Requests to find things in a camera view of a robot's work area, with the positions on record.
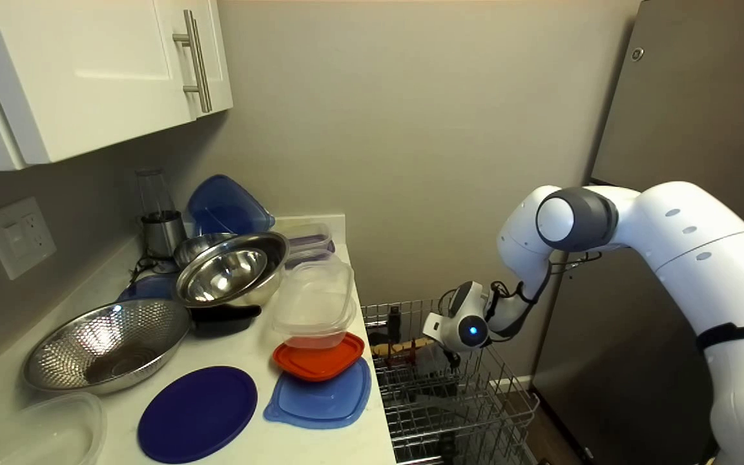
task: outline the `dishwasher rack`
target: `dishwasher rack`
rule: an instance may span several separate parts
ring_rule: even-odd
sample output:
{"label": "dishwasher rack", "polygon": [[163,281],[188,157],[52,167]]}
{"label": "dishwasher rack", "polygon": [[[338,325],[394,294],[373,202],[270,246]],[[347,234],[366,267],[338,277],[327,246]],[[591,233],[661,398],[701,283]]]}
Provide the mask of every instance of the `dishwasher rack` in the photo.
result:
{"label": "dishwasher rack", "polygon": [[451,357],[422,335],[435,300],[365,304],[394,460],[534,465],[528,425],[540,398],[491,352]]}

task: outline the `white cabinet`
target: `white cabinet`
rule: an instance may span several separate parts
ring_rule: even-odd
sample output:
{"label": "white cabinet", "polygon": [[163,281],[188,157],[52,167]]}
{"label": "white cabinet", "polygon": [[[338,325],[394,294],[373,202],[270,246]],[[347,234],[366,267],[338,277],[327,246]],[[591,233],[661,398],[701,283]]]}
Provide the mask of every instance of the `white cabinet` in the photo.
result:
{"label": "white cabinet", "polygon": [[215,0],[0,0],[0,170],[229,106]]}

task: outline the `white countertop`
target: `white countertop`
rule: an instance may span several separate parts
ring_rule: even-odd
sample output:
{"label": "white countertop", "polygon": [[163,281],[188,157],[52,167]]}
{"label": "white countertop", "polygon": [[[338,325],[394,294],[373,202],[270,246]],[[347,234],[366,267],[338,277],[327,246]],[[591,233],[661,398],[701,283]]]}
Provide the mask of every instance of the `white countertop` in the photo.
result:
{"label": "white countertop", "polygon": [[[338,258],[348,263],[347,250],[347,227],[342,215],[309,216],[332,233]],[[19,414],[24,406],[37,402],[26,387],[21,387],[21,365],[32,345],[63,320],[112,301],[128,278],[128,268],[136,261],[136,239],[128,239],[115,254],[112,254],[77,290],[72,290],[64,301],[52,311],[42,322],[26,331],[2,357],[0,357],[0,422]],[[365,360],[373,369],[373,352],[362,320],[362,308],[356,290],[352,291],[352,325],[348,331],[362,335],[366,349]],[[179,353],[149,379],[123,392],[97,398],[105,410],[105,431],[97,462],[103,465],[135,465],[153,462],[136,447],[136,422],[146,402],[172,379],[202,369],[202,366],[238,366],[247,371],[258,387],[258,406],[251,423],[220,453],[198,462],[247,462],[247,465],[277,465],[277,462],[358,462],[358,465],[387,465],[394,462],[389,431],[380,401],[380,385],[373,376],[369,402],[365,414],[344,428],[298,428],[286,423],[270,423],[263,418],[263,409],[270,401],[278,371],[270,366],[273,342],[263,331],[267,316],[258,316],[255,322],[232,335],[220,338],[194,338],[188,335]]]}

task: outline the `metal bowl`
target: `metal bowl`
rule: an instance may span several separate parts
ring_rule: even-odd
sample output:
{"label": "metal bowl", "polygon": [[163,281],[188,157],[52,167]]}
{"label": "metal bowl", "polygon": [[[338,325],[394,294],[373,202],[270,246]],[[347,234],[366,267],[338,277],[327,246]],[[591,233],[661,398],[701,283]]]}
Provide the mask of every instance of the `metal bowl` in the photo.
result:
{"label": "metal bowl", "polygon": [[172,300],[127,300],[87,311],[43,335],[26,361],[29,385],[47,392],[115,392],[156,374],[188,334]]}
{"label": "metal bowl", "polygon": [[176,287],[188,308],[216,308],[263,290],[286,256],[277,233],[225,237],[181,268]]}

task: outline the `wall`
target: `wall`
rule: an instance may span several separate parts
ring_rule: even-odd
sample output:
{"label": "wall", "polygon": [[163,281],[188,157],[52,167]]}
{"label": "wall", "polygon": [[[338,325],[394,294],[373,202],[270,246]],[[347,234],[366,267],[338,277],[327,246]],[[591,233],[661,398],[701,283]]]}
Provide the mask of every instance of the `wall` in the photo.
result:
{"label": "wall", "polygon": [[236,112],[167,134],[194,153],[179,198],[227,174],[273,215],[347,212],[365,301],[512,281],[495,233],[530,188],[582,180],[635,7],[221,0]]}
{"label": "wall", "polygon": [[0,174],[0,206],[37,196],[56,254],[10,281],[0,267],[0,349],[26,331],[38,316],[87,273],[87,268],[131,230],[123,210],[127,183],[115,150],[50,167]]}

